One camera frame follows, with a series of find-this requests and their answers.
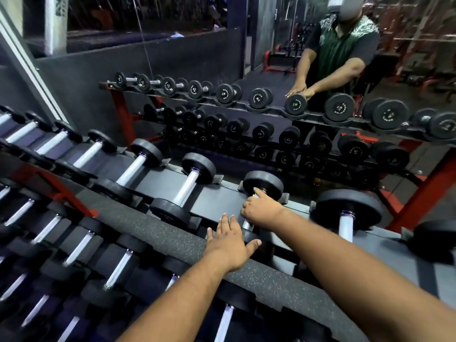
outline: person's right hand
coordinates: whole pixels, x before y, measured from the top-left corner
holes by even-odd
[[[282,211],[286,208],[262,190],[254,188],[254,191],[258,198],[254,195],[248,197],[247,201],[242,205],[241,215],[247,218],[252,225],[273,230],[278,224],[277,221]]]
[[[307,85],[305,83],[305,79],[297,79],[294,82],[293,87],[291,88],[290,91],[285,95],[287,98],[290,97],[291,95],[295,93],[299,93],[301,91],[304,91],[307,88]]]

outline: person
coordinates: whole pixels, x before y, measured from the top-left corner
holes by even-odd
[[[450,342],[456,311],[352,242],[297,215],[255,188],[241,214],[277,234],[372,342]],[[260,246],[244,245],[226,214],[208,228],[202,258],[158,298],[118,342],[193,342],[222,278]]]
[[[352,94],[354,79],[372,61],[380,33],[377,25],[362,15],[364,0],[329,0],[323,19],[307,39],[296,69],[296,80],[286,94],[300,93],[308,108],[323,110],[335,92]]]

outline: forearm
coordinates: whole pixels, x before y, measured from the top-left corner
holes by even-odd
[[[312,59],[311,53],[307,52],[309,49],[306,49],[302,53],[302,57],[299,60],[298,67],[296,68],[296,80],[305,80],[307,79],[307,74],[309,73],[309,69],[311,68]]]
[[[328,75],[326,78],[316,82],[310,88],[313,89],[315,93],[334,90],[344,86],[358,75],[359,70],[344,65],[335,70],[332,74]]]
[[[203,257],[118,342],[193,342],[225,272],[214,256]]]
[[[438,331],[452,326],[452,309],[355,244],[290,210],[278,220],[273,231],[372,341],[446,341]]]

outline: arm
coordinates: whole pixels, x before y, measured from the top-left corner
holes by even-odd
[[[223,215],[216,236],[208,228],[203,257],[161,295],[118,342],[193,342],[223,276],[239,269],[261,241],[244,245],[234,216]]]
[[[290,97],[292,94],[301,92],[307,88],[305,80],[307,79],[307,74],[309,73],[311,64],[316,59],[316,52],[320,46],[321,33],[322,29],[318,24],[305,44],[306,49],[302,52],[301,59],[299,60],[298,67],[296,68],[296,80],[291,90],[286,94],[287,97]]]
[[[242,215],[273,231],[373,342],[453,341],[456,311],[355,244],[282,207],[260,190]]]
[[[379,39],[378,32],[371,32],[361,37],[352,49],[350,57],[345,64],[326,78],[312,85],[305,96],[310,98],[316,93],[337,89],[359,76],[372,61],[379,45]]]

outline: finger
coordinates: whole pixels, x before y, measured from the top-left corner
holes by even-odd
[[[235,215],[231,215],[229,225],[230,225],[231,230],[235,231],[236,233],[240,233],[240,235],[242,235],[241,226],[239,225]]]
[[[221,226],[221,229],[222,229],[222,234],[226,233],[226,232],[229,232],[230,228],[229,228],[229,222],[228,222],[228,215],[226,213],[223,214],[222,216],[222,226]]]
[[[214,234],[212,233],[212,229],[208,228],[208,242],[214,239]]]
[[[250,258],[252,254],[255,253],[255,251],[260,247],[261,245],[261,240],[255,239],[250,241],[247,245],[245,245],[245,248],[247,248],[247,256]]]
[[[254,192],[259,198],[264,198],[268,196],[266,193],[264,193],[261,189],[254,187]]]
[[[218,220],[217,231],[216,231],[215,235],[216,236],[222,235],[222,219],[221,218]]]

